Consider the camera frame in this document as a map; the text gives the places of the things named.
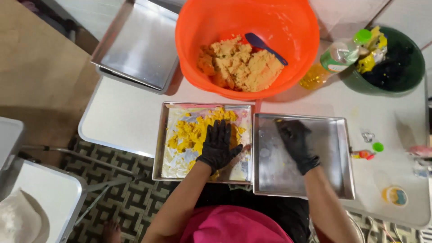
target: orange plastic bowl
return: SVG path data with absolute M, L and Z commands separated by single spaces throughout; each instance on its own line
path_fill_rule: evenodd
M 266 90 L 238 92 L 214 85 L 197 68 L 200 45 L 252 32 L 288 62 Z M 175 44 L 184 77 L 194 86 L 224 97 L 254 100 L 295 85 L 315 60 L 319 28 L 307 0 L 188 0 L 175 28 Z

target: patterned rug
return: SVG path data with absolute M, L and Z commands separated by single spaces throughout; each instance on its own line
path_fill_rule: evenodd
M 142 173 L 145 171 L 149 176 L 140 181 L 130 182 L 110 188 L 98 201 L 95 207 L 83 218 L 71 233 L 68 243 L 100 243 L 103 222 L 108 219 L 116 219 L 120 223 L 122 231 L 122 242 L 140 243 L 152 218 L 161 208 L 170 193 L 170 182 L 156 182 L 151 179 L 153 159 L 143 157 L 134 153 L 128 153 L 113 148 L 92 144 L 78 140 L 75 151 L 96 158 L 98 160 L 119 166 L 121 168 Z M 66 156 L 62 167 L 87 180 L 89 185 L 105 182 L 121 173 L 89 161 L 80 160 L 75 157 Z M 232 188 L 244 188 L 244 186 L 231 185 Z M 80 215 L 87 209 L 100 192 L 89 193 Z M 367 237 L 371 228 L 366 216 L 351 213 L 353 219 L 360 226 L 363 234 Z M 386 223 L 390 235 L 397 241 L 394 233 L 394 224 Z M 418 233 L 415 229 L 397 226 L 402 243 L 417 243 Z M 368 243 L 388 243 L 390 238 L 382 230 L 382 221 L 375 220 Z

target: white cloth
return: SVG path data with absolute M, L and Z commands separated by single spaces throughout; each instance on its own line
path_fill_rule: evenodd
M 31 243 L 39 235 L 41 227 L 41 216 L 21 189 L 0 202 L 0 243 Z

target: cooking oil bottle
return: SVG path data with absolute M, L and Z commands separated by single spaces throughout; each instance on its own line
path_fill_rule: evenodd
M 366 29 L 359 30 L 352 39 L 333 42 L 321 55 L 320 61 L 311 66 L 299 84 L 308 90 L 321 87 L 333 74 L 339 73 L 359 58 L 359 48 L 367 43 L 372 34 Z

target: hand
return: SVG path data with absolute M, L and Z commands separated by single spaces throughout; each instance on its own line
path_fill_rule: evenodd
M 308 152 L 306 137 L 311 130 L 298 120 L 276 122 L 276 126 L 286 150 L 302 175 L 320 165 L 319 157 Z
M 215 121 L 213 127 L 207 126 L 206 140 L 203 143 L 203 152 L 196 161 L 202 161 L 212 168 L 213 175 L 218 169 L 225 167 L 236 157 L 243 145 L 239 144 L 229 150 L 229 139 L 231 137 L 231 124 L 225 126 L 225 120 L 218 124 Z

